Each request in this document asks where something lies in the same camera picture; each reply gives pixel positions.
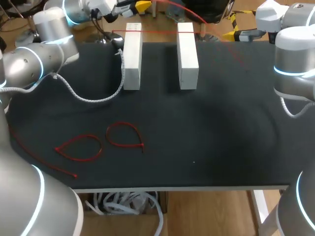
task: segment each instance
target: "black tabletop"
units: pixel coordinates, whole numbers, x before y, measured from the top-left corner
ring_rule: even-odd
[[[97,99],[120,83],[120,57],[110,45],[79,45],[80,59],[61,74],[77,93]],[[287,185],[315,153],[315,110],[289,118],[273,89],[274,46],[255,43],[198,43],[197,90],[180,91],[175,44],[144,43],[141,89],[122,91],[108,104],[76,100],[61,81],[45,78],[30,94],[14,96],[8,123],[41,164],[12,139],[27,161],[74,189],[183,186]],[[289,102],[293,111],[301,102]],[[140,148],[106,140],[109,125],[126,121],[142,135]],[[81,134],[98,136],[101,156],[75,162],[54,151]],[[111,130],[117,143],[138,143],[130,127]],[[80,140],[65,151],[76,158],[98,152]]]

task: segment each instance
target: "wooden floor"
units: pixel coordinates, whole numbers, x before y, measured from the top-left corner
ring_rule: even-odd
[[[262,4],[263,0],[236,0],[234,10],[253,10]],[[278,0],[281,4],[293,4],[293,0]],[[116,22],[103,22],[105,31],[123,30],[126,22],[141,22],[145,30],[176,30],[176,24],[164,15],[158,14],[155,19],[151,15],[136,16],[129,19],[120,17]],[[255,28],[255,19],[251,14],[237,15],[237,23],[241,30]],[[11,30],[26,24],[23,19],[9,22],[3,30]],[[96,33],[94,27],[85,25],[84,29],[74,30],[75,38],[83,41],[90,34]],[[0,36],[8,44],[7,51],[14,49],[14,41],[24,27],[12,32],[1,32]],[[206,31],[220,37],[232,31],[229,20],[223,19],[217,25],[207,25]],[[144,42],[176,41],[176,35],[144,34]],[[279,200],[279,192],[265,191],[267,205],[271,210]],[[93,216],[85,217],[82,236],[150,236],[158,225],[157,215],[141,216]],[[170,192],[168,213],[164,215],[163,236],[254,236],[256,235],[254,217],[246,191],[225,192]]]

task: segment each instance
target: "white coiled cable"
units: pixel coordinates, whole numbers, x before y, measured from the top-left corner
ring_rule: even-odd
[[[285,104],[285,101],[284,101],[284,98],[283,98],[283,97],[280,98],[280,101],[281,101],[281,104],[282,104],[282,106],[283,106],[283,109],[284,109],[285,113],[286,113],[289,117],[291,117],[291,118],[299,118],[300,116],[302,116],[303,114],[305,114],[305,112],[306,112],[310,107],[315,106],[315,102],[310,102],[310,103],[306,104],[305,107],[304,107],[299,113],[297,113],[297,114],[294,115],[294,114],[292,114],[292,113],[289,111],[289,109],[286,107],[286,104]]]
[[[52,76],[54,79],[60,79],[68,88],[68,90],[71,92],[71,94],[77,98],[80,101],[83,102],[88,102],[88,103],[99,103],[99,102],[106,102],[109,101],[110,99],[114,98],[117,96],[117,94],[120,92],[120,90],[122,89],[123,85],[124,85],[124,81],[125,81],[125,59],[124,59],[124,54],[122,52],[121,49],[118,49],[118,53],[122,59],[122,80],[119,84],[118,89],[116,90],[116,92],[114,92],[111,96],[107,97],[107,98],[103,98],[103,99],[98,99],[98,100],[90,100],[90,99],[85,99],[80,97],[79,95],[77,95],[75,93],[75,91],[73,90],[73,88],[70,86],[70,84],[67,82],[67,80],[65,80],[64,77],[62,77],[60,74],[57,73],[53,73]],[[40,82],[43,80],[44,78],[41,78],[40,80],[38,80],[31,88],[29,89],[24,89],[24,88],[16,88],[16,87],[7,87],[7,88],[0,88],[0,93],[2,92],[21,92],[21,93],[29,93],[34,91],[35,88],[37,88],[37,86],[40,84]]]
[[[98,100],[90,100],[90,99],[85,99],[85,98],[82,98],[80,97],[79,95],[77,95],[75,93],[75,91],[73,90],[73,88],[70,86],[70,84],[67,82],[67,80],[65,80],[64,77],[62,77],[61,75],[59,74],[55,74],[54,75],[54,78],[57,78],[57,79],[60,79],[65,85],[66,87],[68,88],[68,90],[71,92],[71,94],[77,98],[78,100],[80,101],[83,101],[83,102],[89,102],[89,103],[99,103],[99,102],[106,102],[114,97],[117,96],[117,94],[120,92],[120,90],[122,89],[123,85],[124,85],[124,81],[125,81],[125,59],[124,59],[124,54],[122,52],[121,49],[118,49],[118,53],[122,59],[122,80],[120,82],[120,85],[118,87],[118,89],[116,90],[116,92],[114,92],[111,96],[107,97],[107,98],[103,98],[103,99],[98,99]]]
[[[103,202],[101,202],[102,193],[94,193],[93,195],[93,205],[90,204],[88,201],[85,201],[85,204],[95,211],[98,215],[117,215],[117,214],[134,214],[139,215],[145,209],[146,204],[148,203],[148,199],[152,200],[154,205],[152,207],[157,208],[157,213],[159,216],[159,224],[154,236],[159,236],[162,228],[163,228],[163,213],[161,207],[158,203],[158,193],[156,192],[156,197],[150,195],[147,192],[117,192],[117,193],[108,193]],[[130,207],[131,202],[135,199],[139,198],[142,200],[142,204],[132,209]],[[103,208],[105,212],[99,209],[99,205],[103,203]]]

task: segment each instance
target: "red string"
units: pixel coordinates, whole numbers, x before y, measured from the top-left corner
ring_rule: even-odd
[[[159,1],[159,2],[165,2],[165,3],[168,3],[168,4],[171,4],[171,5],[174,5],[174,6],[177,6],[177,7],[180,7],[188,12],[190,12],[192,15],[194,15],[195,17],[197,17],[199,20],[201,20],[203,23],[205,23],[206,25],[208,24],[201,16],[199,16],[198,14],[194,13],[192,10],[189,10],[188,8],[178,4],[178,3],[175,3],[175,2],[172,2],[172,1],[168,1],[168,0],[152,0],[152,1]]]
[[[95,139],[96,141],[98,141],[99,143],[99,146],[100,146],[100,150],[98,151],[98,153],[95,155],[95,156],[92,156],[90,158],[86,158],[86,159],[77,159],[77,158],[73,158],[73,157],[70,157],[68,156],[67,154],[63,153],[61,150],[64,149],[67,145],[79,140],[79,139],[82,139],[82,138],[91,138],[91,139]],[[63,157],[67,158],[67,159],[70,159],[72,161],[92,161],[96,158],[98,158],[100,156],[100,154],[102,153],[103,151],[103,145],[102,145],[102,142],[100,141],[100,139],[95,136],[95,135],[91,135],[91,134],[85,134],[85,135],[79,135],[65,143],[63,143],[61,146],[59,147],[55,147],[55,151],[57,153],[59,153],[60,155],[62,155]]]
[[[125,29],[114,29],[112,32],[143,32],[143,33],[160,33],[160,34],[176,34],[178,31],[153,31],[153,30],[125,30]],[[179,32],[179,33],[201,33],[201,32]]]
[[[112,127],[118,126],[118,125],[128,125],[128,126],[130,126],[131,128],[133,128],[133,129],[136,131],[136,133],[137,133],[137,135],[138,135],[138,137],[139,137],[140,143],[139,143],[139,144],[118,144],[118,143],[115,143],[115,142],[111,141],[111,140],[109,139],[109,130],[110,130]],[[144,143],[142,142],[140,132],[138,131],[138,129],[137,129],[133,124],[130,124],[130,123],[128,123],[128,122],[119,121],[119,122],[116,122],[116,123],[114,123],[114,124],[111,124],[111,125],[107,128],[107,130],[106,130],[106,139],[107,139],[107,141],[108,141],[110,144],[115,145],[115,146],[118,146],[118,147],[122,147],[122,148],[137,148],[137,147],[141,147],[141,148],[142,148],[142,152],[144,152]]]
[[[39,161],[40,163],[44,164],[45,166],[49,167],[50,169],[53,169],[53,170],[56,170],[56,171],[59,171],[59,172],[62,172],[66,175],[70,175],[70,176],[73,176],[74,178],[77,178],[77,174],[74,174],[74,173],[71,173],[71,172],[68,172],[66,170],[63,170],[63,169],[60,169],[56,166],[53,166],[47,162],[45,162],[44,160],[42,160],[41,158],[39,158],[37,155],[35,155],[34,153],[32,153],[30,150],[27,149],[26,146],[24,146],[22,144],[22,142],[18,139],[18,137],[16,136],[16,134],[13,132],[13,130],[9,127],[9,130],[10,130],[10,133],[11,135],[15,138],[15,141],[16,143],[28,154],[30,155],[32,158],[34,158],[35,160]]]

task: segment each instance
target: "white foam block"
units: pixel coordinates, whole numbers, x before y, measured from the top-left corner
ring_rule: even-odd
[[[181,89],[196,89],[199,74],[196,43],[192,23],[177,24],[177,56]]]
[[[141,23],[127,23],[126,30],[141,29]],[[142,32],[126,32],[124,57],[126,68],[124,89],[139,90],[142,59]]]

